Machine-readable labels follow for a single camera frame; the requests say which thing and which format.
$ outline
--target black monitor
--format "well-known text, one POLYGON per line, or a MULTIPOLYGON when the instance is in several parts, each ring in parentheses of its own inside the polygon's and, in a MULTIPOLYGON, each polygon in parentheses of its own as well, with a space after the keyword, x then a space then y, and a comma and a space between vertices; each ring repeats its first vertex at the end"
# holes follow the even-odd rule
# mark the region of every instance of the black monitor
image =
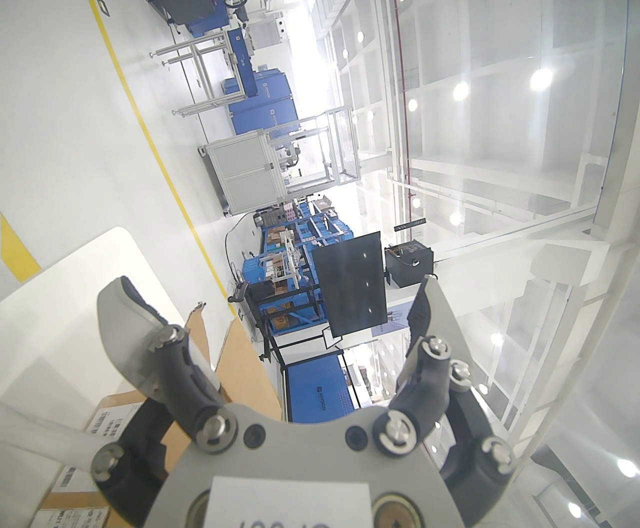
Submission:
POLYGON ((380 232, 316 248, 312 258, 334 336, 387 322, 380 232))

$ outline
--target logo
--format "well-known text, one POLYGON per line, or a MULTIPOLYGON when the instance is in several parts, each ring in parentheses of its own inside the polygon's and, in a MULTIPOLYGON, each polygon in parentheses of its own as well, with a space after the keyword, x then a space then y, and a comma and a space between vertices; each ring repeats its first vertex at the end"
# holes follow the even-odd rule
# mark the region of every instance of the logo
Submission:
POLYGON ((320 407, 322 411, 326 411, 326 403, 324 402, 324 395, 322 394, 322 387, 317 387, 316 392, 318 393, 318 400, 320 400, 320 407))

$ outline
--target black cable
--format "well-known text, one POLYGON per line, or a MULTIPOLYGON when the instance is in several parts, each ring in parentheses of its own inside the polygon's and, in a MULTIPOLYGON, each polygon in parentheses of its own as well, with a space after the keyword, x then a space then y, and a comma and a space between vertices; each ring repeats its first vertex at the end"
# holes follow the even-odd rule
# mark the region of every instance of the black cable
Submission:
POLYGON ((243 217, 242 217, 240 220, 238 220, 238 221, 236 222, 236 225, 234 225, 234 226, 233 226, 233 227, 232 227, 232 228, 227 232, 227 234, 225 235, 225 255, 227 256, 227 264, 229 264, 229 271, 231 271, 231 275, 232 275, 232 277, 234 278, 234 280, 236 281, 236 284, 240 284, 240 277, 239 277, 239 274, 236 276, 236 274, 234 273, 233 268, 231 267, 231 260, 229 260, 229 252, 228 252, 228 250, 227 250, 227 239, 228 239, 229 234, 231 233, 231 231, 233 231, 236 227, 238 227, 238 224, 239 224, 240 222, 242 222, 242 221, 244 220, 244 218, 245 218, 246 216, 249 216, 250 214, 253 214, 253 211, 246 212, 246 213, 243 215, 243 217))

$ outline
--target metal frame cart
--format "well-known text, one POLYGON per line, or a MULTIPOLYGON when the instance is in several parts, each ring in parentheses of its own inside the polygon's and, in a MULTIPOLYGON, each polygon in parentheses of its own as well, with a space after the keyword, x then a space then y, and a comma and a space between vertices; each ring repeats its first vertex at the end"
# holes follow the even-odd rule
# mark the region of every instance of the metal frame cart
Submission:
POLYGON ((187 59, 193 59, 198 72, 198 77, 202 83, 202 88, 207 96, 204 101, 183 106, 178 110, 173 110, 174 115, 180 114, 182 117, 186 117, 188 115, 198 114, 211 108, 218 108, 219 106, 245 100, 258 93, 258 87, 253 76, 249 52, 247 50, 241 28, 231 30, 217 29, 209 35, 194 38, 192 40, 186 40, 185 42, 179 42, 173 46, 168 46, 159 49, 156 52, 152 52, 150 55, 153 57, 154 55, 160 56, 172 52, 176 52, 178 55, 167 61, 163 61, 163 66, 187 59), (212 41, 212 45, 208 47, 198 47, 198 44, 209 41, 212 41), (184 55, 180 55, 181 50, 188 50, 189 52, 184 55), (220 97, 216 97, 213 93, 213 86, 211 85, 209 74, 207 73, 207 67, 202 59, 204 54, 218 50, 223 50, 227 54, 239 88, 237 92, 221 95, 220 97))
POLYGON ((348 106, 214 141, 199 151, 209 158, 211 163, 205 164, 220 182, 232 214, 320 193, 361 177, 348 106), (282 135, 283 129, 295 131, 282 135))

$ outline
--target metal bolt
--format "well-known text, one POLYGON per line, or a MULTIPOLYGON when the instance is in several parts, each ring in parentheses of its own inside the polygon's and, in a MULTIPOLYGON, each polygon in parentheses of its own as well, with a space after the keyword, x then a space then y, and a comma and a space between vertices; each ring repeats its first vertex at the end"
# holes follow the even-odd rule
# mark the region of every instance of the metal bolt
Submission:
POLYGON ((158 341, 161 343, 173 343, 178 337, 178 331, 174 326, 164 326, 158 332, 158 341))
POLYGON ((496 464, 498 464, 498 472, 508 475, 513 470, 515 457, 509 444, 497 436, 489 436, 485 438, 481 446, 485 453, 491 455, 496 464))
POLYGON ((493 459, 498 464, 510 464, 511 463, 511 453, 509 449, 504 447, 501 444, 494 444, 493 449, 491 450, 491 455, 493 459))
POLYGON ((453 376, 457 380, 460 380, 460 381, 468 380, 471 377, 471 371, 469 370, 469 365, 467 365, 466 363, 463 363, 462 361, 452 363, 451 369, 453 372, 453 376))
POLYGON ((385 428, 387 436, 393 440, 396 445, 404 445, 409 440, 409 427, 398 418, 392 418, 387 422, 385 428))
POLYGON ((412 452, 418 440, 411 420, 395 409, 387 411, 386 419, 385 430, 378 435, 381 446, 396 456, 412 452))
POLYGON ((202 427, 204 440, 206 442, 219 440, 222 435, 225 434, 226 428, 225 419, 219 414, 213 415, 204 422, 204 426, 202 427))
POLYGON ((196 445, 205 453, 220 453, 236 440, 237 419, 227 409, 219 407, 215 414, 203 419, 196 433, 196 445))
POLYGON ((466 392, 471 388, 471 371, 469 365, 459 359, 451 360, 449 372, 450 387, 456 392, 466 392))
POLYGON ((96 482, 106 482, 111 478, 111 471, 118 465, 118 460, 124 456, 124 450, 119 444, 103 446, 93 457, 91 476, 96 482))
POLYGON ((440 337, 432 337, 428 340, 429 350, 435 355, 440 356, 447 351, 447 344, 440 337))

